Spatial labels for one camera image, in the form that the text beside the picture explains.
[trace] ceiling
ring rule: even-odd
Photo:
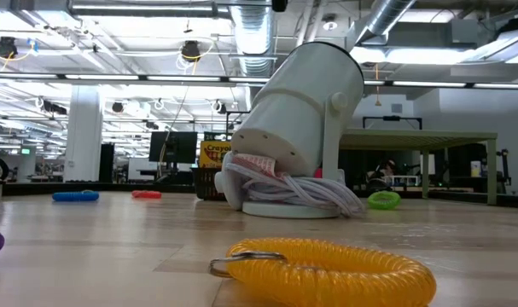
[[[109,3],[95,0],[94,3]],[[331,1],[326,3],[323,16],[334,14],[337,27],[328,31],[320,26],[316,41],[325,41],[344,47],[344,37],[351,23],[370,12],[371,1]],[[274,17],[273,49],[270,52],[276,67],[296,47],[302,16],[309,1],[289,1],[287,11]],[[446,24],[455,15],[469,10],[464,18],[476,20],[486,11],[491,16],[518,9],[518,1],[417,1],[400,20],[401,23],[422,22]],[[308,31],[314,19],[310,19]],[[487,30],[481,30],[489,36]],[[230,20],[207,18],[144,18],[113,16],[80,16],[72,18],[59,11],[22,15],[0,9],[0,37],[15,37],[18,55],[10,61],[0,58],[0,71],[50,73],[107,73],[107,74],[194,74],[209,76],[242,75],[237,59],[238,49],[234,27]],[[197,40],[203,57],[194,65],[180,60],[184,41]],[[352,54],[359,60],[355,49]],[[364,56],[362,69],[367,79],[403,79],[427,81],[498,81],[511,82],[518,78],[518,65],[497,63],[491,65],[423,65],[380,61],[370,63]],[[71,85],[56,83],[26,83],[0,79],[0,115],[27,117],[28,120],[0,121],[0,150],[17,144],[41,144],[40,154],[54,158],[63,153],[67,121],[35,120],[51,117],[40,109],[41,99],[51,101],[70,112]],[[367,90],[368,94],[375,88]],[[412,90],[384,89],[382,94],[401,94],[412,97]],[[106,102],[103,137],[114,142],[120,154],[146,154],[147,142],[131,141],[134,135],[149,131],[144,123],[121,122],[135,119],[128,112],[115,113],[115,102],[149,104],[146,115],[158,122],[161,130],[169,129],[168,119],[174,119],[178,106],[183,103],[179,119],[194,120],[196,124],[175,124],[173,130],[224,131],[225,115],[216,109],[222,103],[234,111],[247,111],[249,88],[206,87],[173,85],[101,85]]]

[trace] white column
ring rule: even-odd
[[[19,183],[31,182],[31,180],[27,179],[27,176],[35,174],[35,164],[37,164],[37,147],[22,146],[21,152],[21,160],[18,164],[18,176],[16,179]]]
[[[103,106],[98,86],[73,86],[67,129],[64,181],[99,179]]]

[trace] white lamp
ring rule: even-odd
[[[248,180],[227,169],[234,154],[273,158],[276,171],[312,177],[323,162],[323,178],[336,180],[339,141],[364,90],[358,63],[329,43],[295,49],[253,100],[254,108],[232,137],[232,153],[215,178],[230,206],[267,217],[337,217],[339,209],[248,201]]]

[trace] round white base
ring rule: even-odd
[[[339,217],[340,210],[318,209],[309,206],[274,204],[261,201],[245,201],[244,213],[257,217],[276,218],[332,218]]]

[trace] wall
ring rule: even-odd
[[[407,101],[405,95],[380,95],[381,106],[376,106],[376,95],[370,95],[358,104],[355,109],[355,113],[352,117],[350,124],[351,128],[362,128],[363,127],[363,116],[392,116],[398,115],[401,117],[412,117],[414,116],[414,103],[413,101]],[[403,105],[402,113],[392,113],[392,103],[400,103]],[[418,128],[416,121],[411,123]],[[401,122],[385,122],[379,119],[367,120],[367,127],[371,129],[398,129],[398,130],[413,130],[405,121]]]
[[[509,150],[508,191],[518,194],[518,91],[433,90],[414,102],[414,111],[425,130],[497,132],[498,151]]]

